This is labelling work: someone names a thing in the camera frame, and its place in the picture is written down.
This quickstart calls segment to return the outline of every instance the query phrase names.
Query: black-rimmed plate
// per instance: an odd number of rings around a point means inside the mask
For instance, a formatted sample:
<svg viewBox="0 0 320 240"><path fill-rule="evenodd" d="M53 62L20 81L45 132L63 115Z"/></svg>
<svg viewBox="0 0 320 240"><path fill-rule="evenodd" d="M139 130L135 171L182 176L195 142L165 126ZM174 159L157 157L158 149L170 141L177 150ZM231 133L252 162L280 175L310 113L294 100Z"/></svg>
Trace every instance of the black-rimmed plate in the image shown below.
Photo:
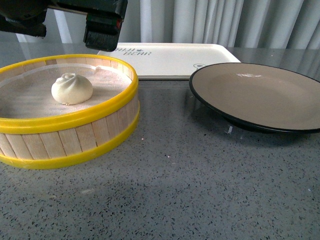
<svg viewBox="0 0 320 240"><path fill-rule="evenodd" d="M320 132L320 82L277 67L219 63L189 81L205 105L240 127L262 132Z"/></svg>

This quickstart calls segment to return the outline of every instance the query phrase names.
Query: white tray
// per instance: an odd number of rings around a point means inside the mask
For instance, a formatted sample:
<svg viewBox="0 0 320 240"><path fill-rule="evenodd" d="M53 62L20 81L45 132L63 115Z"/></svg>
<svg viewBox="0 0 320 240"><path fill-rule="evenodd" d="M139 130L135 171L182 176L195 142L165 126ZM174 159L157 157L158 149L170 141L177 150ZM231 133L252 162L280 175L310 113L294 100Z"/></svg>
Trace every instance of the white tray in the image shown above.
<svg viewBox="0 0 320 240"><path fill-rule="evenodd" d="M121 59L134 67L139 79L150 80L187 80L206 65L240 62L217 44L118 43L115 51L98 55Z"/></svg>

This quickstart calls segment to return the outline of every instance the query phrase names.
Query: mesh liner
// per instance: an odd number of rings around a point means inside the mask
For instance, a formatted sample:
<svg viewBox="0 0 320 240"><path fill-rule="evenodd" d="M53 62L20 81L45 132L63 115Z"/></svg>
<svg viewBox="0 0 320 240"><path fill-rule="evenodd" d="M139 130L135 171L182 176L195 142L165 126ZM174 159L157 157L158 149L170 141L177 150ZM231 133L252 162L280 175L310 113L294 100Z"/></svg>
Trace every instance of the mesh liner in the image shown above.
<svg viewBox="0 0 320 240"><path fill-rule="evenodd" d="M75 105L56 102L51 87L64 73L86 77L93 85L92 97ZM0 118L51 117L87 109L118 95L131 82L127 75L107 66L68 63L39 67L0 82Z"/></svg>

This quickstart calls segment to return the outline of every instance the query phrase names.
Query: black plate rim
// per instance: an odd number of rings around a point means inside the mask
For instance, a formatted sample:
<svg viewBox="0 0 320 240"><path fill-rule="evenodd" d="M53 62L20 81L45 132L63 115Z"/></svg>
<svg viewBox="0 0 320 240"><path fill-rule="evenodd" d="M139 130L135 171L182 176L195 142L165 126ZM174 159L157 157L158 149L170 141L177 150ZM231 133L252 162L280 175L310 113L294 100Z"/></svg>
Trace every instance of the black plate rim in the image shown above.
<svg viewBox="0 0 320 240"><path fill-rule="evenodd" d="M274 69L280 69L283 71L287 71L287 72L291 72L294 74L298 74L300 76L306 77L308 79L314 80L317 83L320 84L319 81L317 81L316 79L303 75L301 73L295 72L295 71L291 71L291 70L287 70L281 67L275 67L275 66L268 66L268 65L263 65L263 64L258 64L258 63L247 63L247 62L222 62L222 63L216 63L216 64L210 64L204 67L201 67L199 69L197 69L195 72L193 72L189 78L189 87L191 92L194 94L194 96L200 101L202 102L205 106L209 107L210 109L218 112L219 114L221 114L223 117L225 117L226 119L229 119L231 121L234 121L240 125L244 125L247 126L249 128L254 128L257 130L261 130L262 132L271 132L271 133L286 133L286 134L315 134L315 133L320 133L320 128L312 128L312 129L289 129L289 128L276 128L276 127L271 127L271 126L265 126L265 125L261 125L258 123L254 123L254 122L250 122L250 121L246 121L243 120L241 118L232 116L224 111L221 111L220 109L214 107L213 105L211 105L210 103L208 103L206 100L204 100L195 90L194 86L193 86L193 78L195 76L195 74L198 71L203 70L204 68L208 68L208 67L212 67L212 66L216 66L216 65L225 65L225 64L235 64L235 65L257 65L257 66L263 66L263 67L267 67L267 68L274 68Z"/></svg>

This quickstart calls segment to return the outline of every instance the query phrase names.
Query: bamboo steamer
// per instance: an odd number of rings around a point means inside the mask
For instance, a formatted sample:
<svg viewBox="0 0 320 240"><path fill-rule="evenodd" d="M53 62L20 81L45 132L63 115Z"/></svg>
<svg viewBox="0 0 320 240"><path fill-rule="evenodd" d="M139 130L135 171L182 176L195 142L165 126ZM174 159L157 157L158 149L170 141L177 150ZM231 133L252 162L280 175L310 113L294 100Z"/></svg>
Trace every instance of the bamboo steamer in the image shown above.
<svg viewBox="0 0 320 240"><path fill-rule="evenodd" d="M36 118L0 117L2 162L26 169L68 167L105 154L134 131L140 111L138 77L122 60L92 54L36 58L0 68L0 83L43 66L74 63L111 67L131 83L111 99L79 111Z"/></svg>

